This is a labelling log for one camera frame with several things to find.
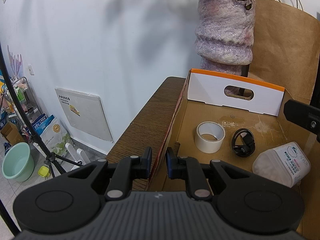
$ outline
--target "roll of tape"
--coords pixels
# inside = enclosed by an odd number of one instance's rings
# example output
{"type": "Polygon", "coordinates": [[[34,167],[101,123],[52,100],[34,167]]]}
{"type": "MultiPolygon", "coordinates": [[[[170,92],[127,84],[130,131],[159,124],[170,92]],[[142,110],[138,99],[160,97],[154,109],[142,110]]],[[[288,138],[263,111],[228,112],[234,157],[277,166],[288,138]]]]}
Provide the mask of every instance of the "roll of tape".
{"type": "Polygon", "coordinates": [[[225,135],[226,131],[222,125],[215,122],[202,122],[196,130],[196,147],[204,153],[215,153],[220,149],[225,135]],[[207,140],[202,137],[203,134],[213,135],[217,140],[207,140]]]}

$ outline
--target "vase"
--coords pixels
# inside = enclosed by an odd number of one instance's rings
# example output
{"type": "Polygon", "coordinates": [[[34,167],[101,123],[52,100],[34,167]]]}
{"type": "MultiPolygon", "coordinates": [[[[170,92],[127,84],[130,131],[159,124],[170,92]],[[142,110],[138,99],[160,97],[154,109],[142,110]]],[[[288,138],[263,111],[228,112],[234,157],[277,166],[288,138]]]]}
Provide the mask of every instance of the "vase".
{"type": "Polygon", "coordinates": [[[198,14],[200,67],[240,76],[252,61],[255,0],[199,0],[198,14]]]}

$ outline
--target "dark wood surface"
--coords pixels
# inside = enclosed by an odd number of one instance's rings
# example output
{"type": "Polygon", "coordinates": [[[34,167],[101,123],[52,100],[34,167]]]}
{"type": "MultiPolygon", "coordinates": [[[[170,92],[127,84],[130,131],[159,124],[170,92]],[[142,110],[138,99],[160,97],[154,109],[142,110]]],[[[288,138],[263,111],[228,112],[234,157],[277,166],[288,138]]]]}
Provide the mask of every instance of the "dark wood surface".
{"type": "MultiPolygon", "coordinates": [[[[152,166],[169,128],[185,78],[168,77],[107,155],[110,163],[117,163],[123,157],[141,156],[147,146],[152,147],[152,166]]],[[[144,190],[147,180],[136,179],[133,190],[144,190]]]]}

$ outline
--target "small cardboard box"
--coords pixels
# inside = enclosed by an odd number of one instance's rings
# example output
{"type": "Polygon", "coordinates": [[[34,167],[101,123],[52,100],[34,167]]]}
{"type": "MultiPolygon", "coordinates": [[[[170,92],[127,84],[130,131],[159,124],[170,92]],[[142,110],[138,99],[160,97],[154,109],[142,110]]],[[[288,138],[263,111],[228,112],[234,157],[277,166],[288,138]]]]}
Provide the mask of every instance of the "small cardboard box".
{"type": "Polygon", "coordinates": [[[24,139],[19,133],[17,127],[11,122],[8,122],[1,129],[1,134],[4,136],[4,138],[6,138],[6,140],[11,144],[11,146],[20,142],[24,142],[24,139]]]}
{"type": "Polygon", "coordinates": [[[295,190],[305,202],[303,219],[297,229],[307,239],[320,238],[320,143],[316,135],[286,120],[284,104],[292,99],[283,87],[263,81],[224,74],[219,72],[191,69],[178,100],[167,137],[163,142],[149,179],[150,191],[185,190],[183,180],[170,180],[163,162],[167,147],[180,145],[178,156],[197,158],[200,163],[220,159],[252,172],[257,156],[274,147],[295,141],[311,163],[311,171],[302,179],[295,190]],[[253,91],[253,97],[227,96],[226,86],[235,86],[253,91]],[[220,150],[206,154],[197,149],[194,138],[196,127],[201,122],[221,124],[226,135],[220,150]],[[255,140],[255,152],[247,157],[236,156],[231,148],[231,139],[236,130],[249,129],[255,140]]]}

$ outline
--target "kraft paper bag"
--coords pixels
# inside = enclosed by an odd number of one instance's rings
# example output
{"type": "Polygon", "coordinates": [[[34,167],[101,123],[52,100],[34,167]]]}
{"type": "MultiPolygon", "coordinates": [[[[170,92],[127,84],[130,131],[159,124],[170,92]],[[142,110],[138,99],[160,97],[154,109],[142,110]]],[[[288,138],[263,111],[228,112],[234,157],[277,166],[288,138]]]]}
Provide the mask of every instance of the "kraft paper bag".
{"type": "Polygon", "coordinates": [[[249,72],[309,104],[319,64],[320,22],[290,5],[256,0],[253,34],[249,72]]]}

